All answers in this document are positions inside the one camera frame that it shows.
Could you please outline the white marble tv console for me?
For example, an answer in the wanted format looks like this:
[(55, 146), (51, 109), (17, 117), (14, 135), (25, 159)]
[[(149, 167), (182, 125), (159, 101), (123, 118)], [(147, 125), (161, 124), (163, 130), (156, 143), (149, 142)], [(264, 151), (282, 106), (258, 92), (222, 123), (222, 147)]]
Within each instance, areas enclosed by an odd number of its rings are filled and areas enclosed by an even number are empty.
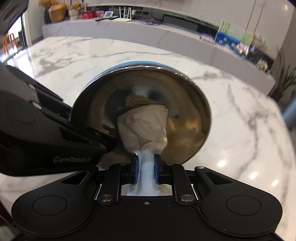
[(239, 58), (218, 44), (201, 40), (198, 34), (171, 26), (149, 26), (139, 21), (124, 23), (88, 19), (43, 25), (42, 31), (44, 38), (105, 38), (171, 51), (228, 72), (265, 94), (269, 94), (275, 85), (272, 76), (257, 70), (251, 62)]

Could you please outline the potted green leaf plant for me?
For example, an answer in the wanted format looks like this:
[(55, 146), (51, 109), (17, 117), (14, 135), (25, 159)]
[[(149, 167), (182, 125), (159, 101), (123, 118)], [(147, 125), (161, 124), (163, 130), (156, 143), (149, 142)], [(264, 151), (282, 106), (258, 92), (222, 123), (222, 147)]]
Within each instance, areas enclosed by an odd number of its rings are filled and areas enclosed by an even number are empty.
[(270, 97), (279, 102), (284, 92), (291, 86), (295, 86), (295, 66), (285, 62), (285, 54), (282, 50), (271, 67), (271, 75), (275, 79), (275, 86), (272, 88)]

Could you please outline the grey pedal trash bin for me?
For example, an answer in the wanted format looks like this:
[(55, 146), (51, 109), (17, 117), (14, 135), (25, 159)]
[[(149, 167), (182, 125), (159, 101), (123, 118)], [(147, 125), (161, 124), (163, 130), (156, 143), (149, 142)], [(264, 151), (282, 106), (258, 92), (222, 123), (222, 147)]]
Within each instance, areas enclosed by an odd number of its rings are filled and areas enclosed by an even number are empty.
[(295, 95), (290, 99), (288, 104), (281, 111), (283, 119), (287, 128), (292, 128), (295, 126), (296, 119), (296, 97)]

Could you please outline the small digital clock display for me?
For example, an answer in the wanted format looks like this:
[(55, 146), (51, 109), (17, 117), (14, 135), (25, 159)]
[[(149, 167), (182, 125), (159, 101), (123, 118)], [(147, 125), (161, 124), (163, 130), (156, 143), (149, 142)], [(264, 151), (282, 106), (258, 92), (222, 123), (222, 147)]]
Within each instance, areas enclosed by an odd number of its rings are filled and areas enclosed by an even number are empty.
[(104, 12), (104, 15), (103, 15), (103, 18), (104, 19), (108, 19), (108, 18), (111, 18), (114, 14), (114, 11), (105, 11)]

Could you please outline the blue stainless steel bowl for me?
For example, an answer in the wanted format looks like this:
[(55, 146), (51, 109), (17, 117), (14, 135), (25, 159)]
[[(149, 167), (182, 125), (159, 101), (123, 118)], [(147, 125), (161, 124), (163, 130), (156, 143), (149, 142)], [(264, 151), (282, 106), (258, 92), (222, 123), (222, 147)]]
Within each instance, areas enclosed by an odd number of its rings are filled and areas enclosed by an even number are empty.
[(111, 148), (99, 161), (128, 163), (143, 149), (182, 164), (204, 145), (210, 105), (192, 78), (154, 62), (128, 62), (100, 73), (76, 99), (70, 123), (105, 134)]

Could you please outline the lotus pond painting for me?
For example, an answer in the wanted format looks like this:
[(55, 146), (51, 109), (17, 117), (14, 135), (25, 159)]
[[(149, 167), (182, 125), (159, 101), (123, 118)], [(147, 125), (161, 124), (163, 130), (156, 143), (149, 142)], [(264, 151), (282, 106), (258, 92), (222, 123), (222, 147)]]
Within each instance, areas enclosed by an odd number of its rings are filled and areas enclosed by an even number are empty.
[(254, 34), (222, 19), (214, 41), (238, 55), (247, 56), (253, 39)]

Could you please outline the white wifi router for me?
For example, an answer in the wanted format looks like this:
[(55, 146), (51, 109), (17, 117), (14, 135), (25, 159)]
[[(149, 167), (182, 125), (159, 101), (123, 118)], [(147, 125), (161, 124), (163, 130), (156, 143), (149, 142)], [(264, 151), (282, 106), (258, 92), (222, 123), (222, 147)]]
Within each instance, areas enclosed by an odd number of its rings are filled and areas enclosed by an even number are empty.
[(113, 21), (123, 23), (132, 21), (132, 9), (127, 7), (121, 9), (121, 7), (119, 7), (119, 15), (116, 16)]

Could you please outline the red gift box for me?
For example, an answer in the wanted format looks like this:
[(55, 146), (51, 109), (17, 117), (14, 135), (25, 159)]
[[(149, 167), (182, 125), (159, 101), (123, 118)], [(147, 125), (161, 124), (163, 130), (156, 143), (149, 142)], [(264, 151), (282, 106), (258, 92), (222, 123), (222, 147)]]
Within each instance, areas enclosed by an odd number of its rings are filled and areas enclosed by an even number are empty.
[(95, 11), (94, 10), (83, 11), (82, 14), (81, 14), (81, 18), (83, 20), (92, 19), (92, 18), (94, 18), (94, 15), (95, 15)]

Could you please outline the white paper towel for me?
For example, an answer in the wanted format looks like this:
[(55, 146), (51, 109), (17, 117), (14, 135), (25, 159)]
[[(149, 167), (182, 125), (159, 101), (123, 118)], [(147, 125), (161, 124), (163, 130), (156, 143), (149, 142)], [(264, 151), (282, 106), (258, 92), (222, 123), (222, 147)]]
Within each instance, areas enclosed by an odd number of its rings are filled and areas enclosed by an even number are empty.
[(154, 155), (161, 154), (167, 140), (169, 110), (158, 104), (131, 109), (117, 118), (118, 132), (124, 148), (139, 159), (137, 183), (124, 186), (128, 196), (171, 195), (171, 187), (158, 185), (154, 177)]

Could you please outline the golden round vase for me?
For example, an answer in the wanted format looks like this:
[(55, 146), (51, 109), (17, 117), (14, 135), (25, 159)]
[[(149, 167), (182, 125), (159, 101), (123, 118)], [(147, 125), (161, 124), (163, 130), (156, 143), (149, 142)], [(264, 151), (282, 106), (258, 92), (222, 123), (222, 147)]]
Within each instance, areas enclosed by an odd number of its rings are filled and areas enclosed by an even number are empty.
[(67, 6), (63, 3), (53, 4), (49, 8), (49, 17), (52, 23), (58, 23), (64, 20)]

